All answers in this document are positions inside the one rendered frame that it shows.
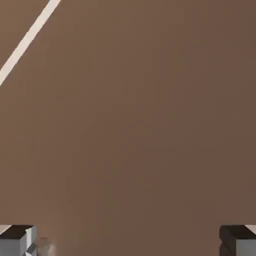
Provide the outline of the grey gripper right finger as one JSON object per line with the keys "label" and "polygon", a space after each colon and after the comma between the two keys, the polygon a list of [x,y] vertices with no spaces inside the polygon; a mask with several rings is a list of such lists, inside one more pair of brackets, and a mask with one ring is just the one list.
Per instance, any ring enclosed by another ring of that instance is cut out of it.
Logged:
{"label": "grey gripper right finger", "polygon": [[256,224],[221,225],[219,256],[256,256]]}

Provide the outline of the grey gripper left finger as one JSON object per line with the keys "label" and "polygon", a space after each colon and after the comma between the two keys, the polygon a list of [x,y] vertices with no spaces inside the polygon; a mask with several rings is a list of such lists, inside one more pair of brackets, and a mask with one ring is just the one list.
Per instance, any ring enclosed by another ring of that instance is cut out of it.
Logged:
{"label": "grey gripper left finger", "polygon": [[34,225],[0,225],[0,256],[37,256]]}

